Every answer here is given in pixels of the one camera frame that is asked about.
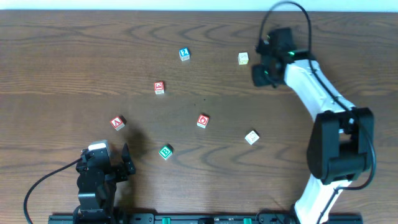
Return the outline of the green letter B block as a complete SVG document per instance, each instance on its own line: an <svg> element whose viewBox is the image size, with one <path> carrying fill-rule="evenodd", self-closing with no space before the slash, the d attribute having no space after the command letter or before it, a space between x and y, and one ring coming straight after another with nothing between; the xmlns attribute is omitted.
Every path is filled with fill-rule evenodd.
<svg viewBox="0 0 398 224"><path fill-rule="evenodd" d="M172 146L171 145L165 145L163 146L160 151L159 151L160 156L167 160L172 154L173 154L173 150L172 150Z"/></svg>

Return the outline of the plain wooden block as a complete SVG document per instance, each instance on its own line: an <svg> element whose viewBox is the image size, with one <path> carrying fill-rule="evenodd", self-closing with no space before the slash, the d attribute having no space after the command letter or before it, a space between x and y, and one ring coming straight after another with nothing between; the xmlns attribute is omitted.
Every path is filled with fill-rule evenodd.
<svg viewBox="0 0 398 224"><path fill-rule="evenodd" d="M239 65L246 65L249 62L249 55L247 52L240 52L238 53L238 64Z"/></svg>
<svg viewBox="0 0 398 224"><path fill-rule="evenodd" d="M259 135L255 130L252 130L245 136L245 140L250 144L253 145L259 139Z"/></svg>

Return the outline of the plain wooden block near right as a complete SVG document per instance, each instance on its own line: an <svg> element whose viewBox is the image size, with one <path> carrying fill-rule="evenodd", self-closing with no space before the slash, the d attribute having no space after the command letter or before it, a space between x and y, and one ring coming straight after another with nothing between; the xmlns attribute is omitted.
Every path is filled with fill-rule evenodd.
<svg viewBox="0 0 398 224"><path fill-rule="evenodd" d="M259 139L259 135L255 130L252 130L245 136L245 140L250 144L253 145Z"/></svg>

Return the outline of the red letter I block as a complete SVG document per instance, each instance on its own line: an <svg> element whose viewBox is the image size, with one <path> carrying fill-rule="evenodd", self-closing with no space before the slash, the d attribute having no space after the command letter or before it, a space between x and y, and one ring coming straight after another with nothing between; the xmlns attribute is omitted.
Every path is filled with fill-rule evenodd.
<svg viewBox="0 0 398 224"><path fill-rule="evenodd" d="M165 87L163 82L154 83L154 91L156 95L161 95L165 93Z"/></svg>

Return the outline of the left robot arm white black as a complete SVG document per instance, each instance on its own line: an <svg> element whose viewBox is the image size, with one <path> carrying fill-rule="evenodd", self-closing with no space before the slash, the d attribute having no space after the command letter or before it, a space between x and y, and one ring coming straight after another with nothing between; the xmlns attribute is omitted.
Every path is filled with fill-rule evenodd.
<svg viewBox="0 0 398 224"><path fill-rule="evenodd" d="M122 162L112 165L107 141L100 141L82 150L76 165L80 205L72 216L73 223L121 223L123 213L114 208L117 183L128 180L136 168L127 144L121 153Z"/></svg>

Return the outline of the plain wooden block far right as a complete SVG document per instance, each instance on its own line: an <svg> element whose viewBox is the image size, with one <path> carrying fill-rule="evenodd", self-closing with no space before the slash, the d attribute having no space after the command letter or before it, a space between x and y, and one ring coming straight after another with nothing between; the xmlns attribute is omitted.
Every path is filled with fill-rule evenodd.
<svg viewBox="0 0 398 224"><path fill-rule="evenodd" d="M249 62L249 55L247 52L240 52L238 53L238 64L239 65L246 65Z"/></svg>

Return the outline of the blue number 2 block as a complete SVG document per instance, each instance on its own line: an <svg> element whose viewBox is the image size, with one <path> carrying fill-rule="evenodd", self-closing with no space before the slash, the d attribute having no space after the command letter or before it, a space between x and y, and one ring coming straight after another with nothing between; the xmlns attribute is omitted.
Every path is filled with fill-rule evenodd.
<svg viewBox="0 0 398 224"><path fill-rule="evenodd" d="M178 53L181 61L190 60L190 51L187 47L180 49Z"/></svg>

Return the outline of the red letter A block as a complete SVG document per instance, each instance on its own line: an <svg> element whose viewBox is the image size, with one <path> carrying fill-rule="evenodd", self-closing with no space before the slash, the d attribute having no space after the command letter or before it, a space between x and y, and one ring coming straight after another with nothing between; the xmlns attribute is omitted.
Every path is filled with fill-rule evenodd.
<svg viewBox="0 0 398 224"><path fill-rule="evenodd" d="M112 127L117 131L119 131L126 125L126 122L125 122L125 119L123 118L123 116L116 116L115 118L113 118L110 121L110 123L111 123Z"/></svg>

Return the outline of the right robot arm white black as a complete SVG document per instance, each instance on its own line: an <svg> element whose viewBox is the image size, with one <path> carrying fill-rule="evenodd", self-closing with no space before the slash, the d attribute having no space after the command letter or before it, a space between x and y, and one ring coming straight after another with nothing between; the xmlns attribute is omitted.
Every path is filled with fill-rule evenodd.
<svg viewBox="0 0 398 224"><path fill-rule="evenodd" d="M255 86L287 85L313 119L307 148L310 178L284 223L362 223L361 215L332 215L344 190L367 170L374 169L374 116L357 108L324 76L309 50L299 50L289 28L275 29L260 39L259 64L252 68Z"/></svg>

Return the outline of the red apple picture block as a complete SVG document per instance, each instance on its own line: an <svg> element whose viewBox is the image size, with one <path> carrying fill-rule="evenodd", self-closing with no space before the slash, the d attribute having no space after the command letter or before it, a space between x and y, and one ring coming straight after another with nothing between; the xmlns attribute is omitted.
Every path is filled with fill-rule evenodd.
<svg viewBox="0 0 398 224"><path fill-rule="evenodd" d="M199 115L198 120L197 120L197 126L199 126L201 128L206 128L209 118L210 117L205 114Z"/></svg>

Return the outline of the black mounting rail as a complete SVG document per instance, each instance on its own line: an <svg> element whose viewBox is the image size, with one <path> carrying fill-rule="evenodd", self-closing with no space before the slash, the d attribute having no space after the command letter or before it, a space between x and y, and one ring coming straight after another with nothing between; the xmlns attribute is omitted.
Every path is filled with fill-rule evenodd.
<svg viewBox="0 0 398 224"><path fill-rule="evenodd" d="M151 213L134 213L122 215L115 223L120 224L276 224L299 223L293 215L282 213L260 213L259 215L154 215ZM51 215L48 224L72 224L72 215ZM111 223L107 221L86 221L77 218L75 223ZM360 215L330 215L329 224L363 224Z"/></svg>

